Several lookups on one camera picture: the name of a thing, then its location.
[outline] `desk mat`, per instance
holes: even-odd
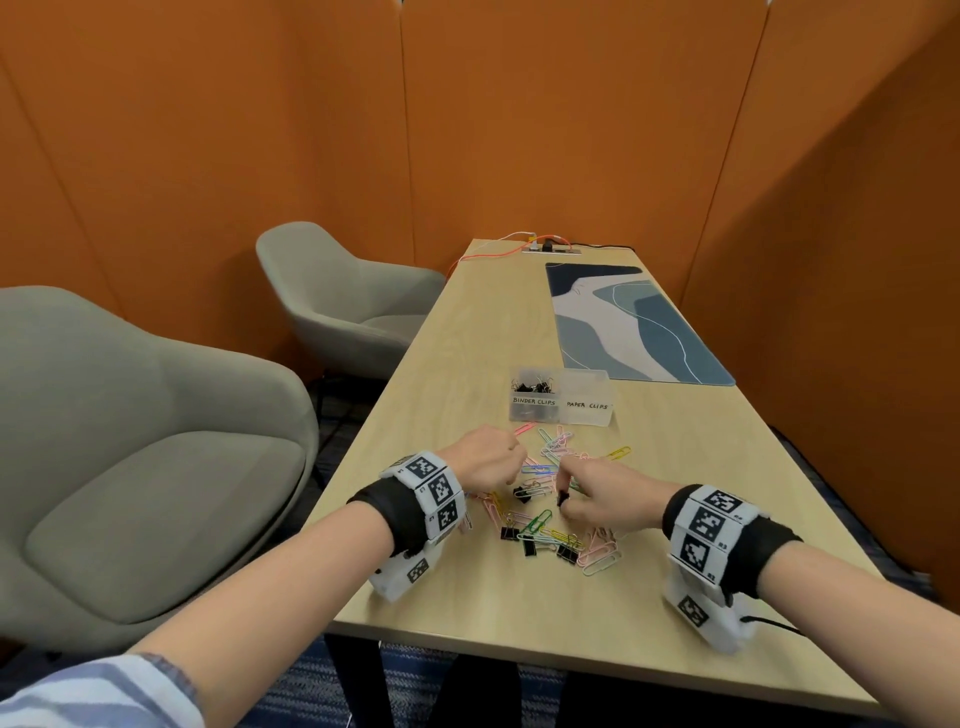
[[[567,369],[611,379],[733,385],[704,342],[642,270],[546,263]]]

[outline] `black wristband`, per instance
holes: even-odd
[[[667,539],[673,535],[673,525],[677,522],[684,503],[700,487],[699,483],[684,486],[667,503],[663,511],[662,526],[663,535]],[[785,525],[763,516],[758,516],[745,525],[727,558],[727,568],[720,580],[720,587],[727,595],[728,602],[731,595],[739,593],[759,599],[756,595],[756,582],[770,557],[784,544],[802,540]]]
[[[743,593],[759,599],[756,582],[770,557],[784,544],[802,540],[782,523],[757,516],[740,532],[740,538],[727,558],[727,570],[720,580],[720,588],[726,595]]]
[[[680,512],[684,509],[684,503],[690,495],[700,487],[700,483],[694,483],[693,485],[684,485],[679,491],[677,491],[669,502],[666,504],[666,510],[663,511],[663,524],[660,529],[663,531],[663,535],[666,536],[667,541],[670,540],[670,537],[673,536],[673,524],[677,522],[677,517],[680,515]]]
[[[417,496],[395,477],[383,478],[357,491],[347,503],[359,500],[376,508],[394,534],[394,552],[418,553],[426,544],[426,520]]]

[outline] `person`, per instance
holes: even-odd
[[[526,450],[483,426],[436,454],[466,492],[482,493],[512,483]],[[617,531],[664,527],[684,488],[620,463],[565,457],[558,490],[571,477],[584,497],[568,498],[564,516]],[[409,524],[374,502],[360,497],[304,528],[125,655],[70,667],[0,703],[0,728],[235,725],[409,538]],[[782,540],[756,568],[745,589],[891,713],[922,728],[960,724],[960,618],[799,540]]]

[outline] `orange wall panel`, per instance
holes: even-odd
[[[472,237],[635,246],[678,296],[764,0],[407,0],[417,263]]]
[[[0,64],[0,286],[56,285],[119,313]]]
[[[954,606],[958,11],[773,4],[683,305],[760,414]]]
[[[412,262],[394,0],[4,2],[0,48],[135,324],[282,358],[290,220]]]

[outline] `chair seat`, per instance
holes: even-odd
[[[27,562],[115,622],[162,614],[227,567],[283,506],[305,453],[289,440],[183,432],[90,480],[27,538]]]
[[[363,325],[399,336],[409,346],[424,321],[426,316],[377,316],[363,322]]]

